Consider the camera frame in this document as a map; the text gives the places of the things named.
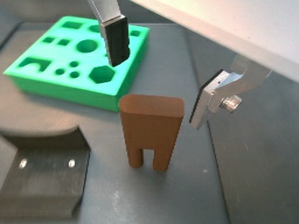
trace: brown wooden block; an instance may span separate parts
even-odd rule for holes
[[[143,149],[149,149],[154,150],[154,169],[168,171],[182,127],[184,99],[129,94],[119,101],[119,109],[130,165],[143,165]]]

